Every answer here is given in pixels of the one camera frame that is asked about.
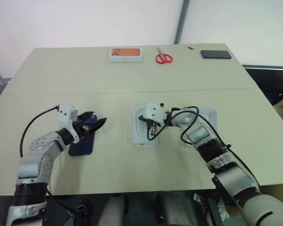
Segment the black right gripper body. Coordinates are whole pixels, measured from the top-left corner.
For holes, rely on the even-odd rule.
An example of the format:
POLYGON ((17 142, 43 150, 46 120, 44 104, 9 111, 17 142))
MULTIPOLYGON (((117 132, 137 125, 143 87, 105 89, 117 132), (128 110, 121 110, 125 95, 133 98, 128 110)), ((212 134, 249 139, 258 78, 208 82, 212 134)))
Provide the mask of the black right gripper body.
POLYGON ((147 128, 150 129, 152 126, 156 127, 156 126, 161 126, 160 123, 155 122, 153 120, 150 119, 146 119, 146 124, 147 124, 147 128))

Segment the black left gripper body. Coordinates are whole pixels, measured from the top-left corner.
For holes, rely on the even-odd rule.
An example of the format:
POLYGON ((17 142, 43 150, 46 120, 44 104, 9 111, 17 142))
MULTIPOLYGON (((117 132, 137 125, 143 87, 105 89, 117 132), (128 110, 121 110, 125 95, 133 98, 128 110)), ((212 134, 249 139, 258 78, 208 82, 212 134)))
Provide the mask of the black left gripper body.
POLYGON ((75 129, 75 132, 78 134, 80 139, 88 137, 94 132, 92 126, 93 123, 84 122, 81 120, 73 122, 73 128, 75 129))

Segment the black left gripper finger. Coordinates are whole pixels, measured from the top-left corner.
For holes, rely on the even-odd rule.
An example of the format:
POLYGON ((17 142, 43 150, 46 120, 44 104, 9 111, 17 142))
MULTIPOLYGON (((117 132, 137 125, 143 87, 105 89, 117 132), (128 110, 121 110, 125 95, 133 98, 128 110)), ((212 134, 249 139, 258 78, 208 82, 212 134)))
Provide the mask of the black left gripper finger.
POLYGON ((78 116, 78 119, 81 120, 83 124, 93 124, 95 122, 94 112, 84 112, 78 116))
POLYGON ((106 122, 107 118, 97 119, 93 124, 89 127, 89 132, 96 132, 99 130, 106 122))

